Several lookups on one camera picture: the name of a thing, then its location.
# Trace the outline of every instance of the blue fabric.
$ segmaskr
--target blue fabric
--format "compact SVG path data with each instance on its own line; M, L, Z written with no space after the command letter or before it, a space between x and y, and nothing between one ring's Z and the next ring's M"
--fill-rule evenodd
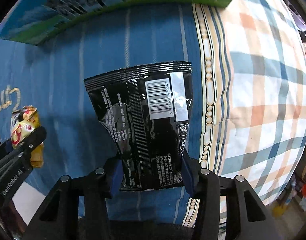
M44 166L34 169L27 182L46 195L62 175L69 174L72 178L86 175L116 154L111 137L97 120L84 78L127 66L182 61L185 60L183 46L193 67L189 154L198 158L202 122L201 58L191 4L117 10L68 29L38 47L0 40L0 93L7 85L19 88L19 107L37 107L47 130ZM15 93L11 94L11 100L13 104L0 111L1 139L10 135ZM182 188L120 192L107 202L108 213L114 220L150 219L181 224L188 199ZM83 198L80 198L82 212Z

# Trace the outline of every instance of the bolt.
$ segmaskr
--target bolt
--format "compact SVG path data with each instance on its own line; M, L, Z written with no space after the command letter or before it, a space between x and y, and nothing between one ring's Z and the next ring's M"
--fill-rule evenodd
M96 173L97 175L102 175L104 172L105 172L105 170L102 169L102 168L98 168L98 169L95 170L95 173Z
M61 176L61 182L67 182L69 179L68 175Z
M203 168L203 169L201 169L201 173L202 173L203 175L207 175L207 174L210 173L210 171L209 171L208 169L206 169L206 168Z
M239 182L243 182L244 177L242 175L238 175L238 176L236 176L236 180L239 181Z

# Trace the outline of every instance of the bed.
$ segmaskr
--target bed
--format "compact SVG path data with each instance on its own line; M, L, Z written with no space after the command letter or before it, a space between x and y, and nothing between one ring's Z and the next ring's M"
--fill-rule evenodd
M48 133L44 166L27 183L46 195L62 175L86 175L116 154L84 78L167 61L192 63L189 155L218 175L243 175L264 204L274 201L306 143L306 57L282 0L233 0L226 9L150 4L103 14L38 47L0 40L1 140L24 105L38 108ZM111 220L189 227L198 204L184 187L107 201Z

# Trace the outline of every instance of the candy wrapper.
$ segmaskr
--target candy wrapper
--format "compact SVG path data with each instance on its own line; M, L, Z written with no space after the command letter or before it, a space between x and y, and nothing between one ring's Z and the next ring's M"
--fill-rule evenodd
M11 116L11 143L13 148L16 146L35 128L40 126L37 108L33 106L24 106L22 109L14 111ZM31 153L30 164L33 168L40 168L43 166L43 149L44 145L41 143Z
M99 122L122 159L121 190L182 186L181 155L192 111L192 66L166 62L85 79Z

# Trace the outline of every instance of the patterned border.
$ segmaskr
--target patterned border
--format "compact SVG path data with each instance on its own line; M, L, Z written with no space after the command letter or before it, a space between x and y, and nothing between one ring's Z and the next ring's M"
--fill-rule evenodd
M203 118L202 118L202 135L200 140L201 150L199 162L203 168L208 168L208 152L211 146L212 127L214 120L214 101L215 101L215 81L213 80L213 62L210 33L207 28L205 15L201 4L193 4L193 14L197 28L197 37L201 50L201 71L202 76L202 92L203 92ZM193 227L199 199L189 199L188 207L182 225L185 227Z

